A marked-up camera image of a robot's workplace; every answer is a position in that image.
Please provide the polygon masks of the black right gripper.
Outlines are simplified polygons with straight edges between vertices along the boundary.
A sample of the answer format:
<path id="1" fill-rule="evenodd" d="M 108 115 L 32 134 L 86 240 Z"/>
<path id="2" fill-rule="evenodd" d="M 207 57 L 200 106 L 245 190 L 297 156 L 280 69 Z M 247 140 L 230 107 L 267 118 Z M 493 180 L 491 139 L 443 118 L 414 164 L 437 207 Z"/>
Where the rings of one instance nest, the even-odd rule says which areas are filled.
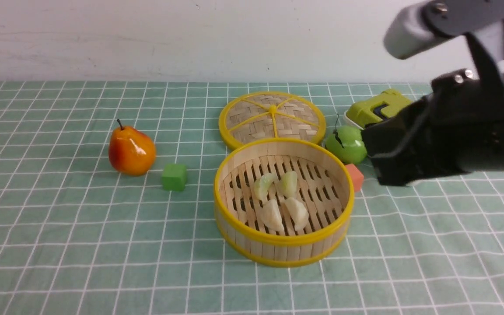
<path id="1" fill-rule="evenodd" d="M 432 80 L 433 92 L 361 131 L 378 182 L 504 172 L 504 84 L 494 91 L 470 70 Z"/>

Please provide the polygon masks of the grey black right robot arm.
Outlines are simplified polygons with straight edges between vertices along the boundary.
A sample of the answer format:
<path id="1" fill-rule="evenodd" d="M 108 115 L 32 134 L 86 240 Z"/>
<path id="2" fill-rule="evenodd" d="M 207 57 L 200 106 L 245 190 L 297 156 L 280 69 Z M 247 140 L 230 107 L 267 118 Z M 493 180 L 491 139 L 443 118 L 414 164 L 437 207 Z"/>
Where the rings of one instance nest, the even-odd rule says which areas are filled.
<path id="1" fill-rule="evenodd" d="M 365 127 L 379 184 L 504 171 L 504 0 L 426 0 L 403 8 L 384 46 L 405 60 L 464 36 L 478 78 L 459 69 L 434 78 L 432 93 Z"/>

